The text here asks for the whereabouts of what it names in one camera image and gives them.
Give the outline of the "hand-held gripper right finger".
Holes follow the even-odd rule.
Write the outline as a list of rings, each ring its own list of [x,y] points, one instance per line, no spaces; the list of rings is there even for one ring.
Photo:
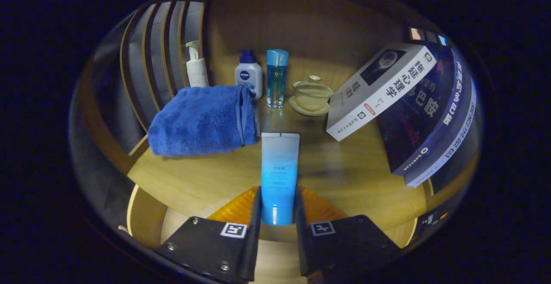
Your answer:
[[[308,220],[300,187],[294,203],[300,273],[309,284],[359,284],[402,254],[366,215]]]

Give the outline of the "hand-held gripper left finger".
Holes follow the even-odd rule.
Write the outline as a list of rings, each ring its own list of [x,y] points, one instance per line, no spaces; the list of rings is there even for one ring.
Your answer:
[[[199,284],[254,282],[261,211],[257,186],[247,224],[192,216],[154,252]]]

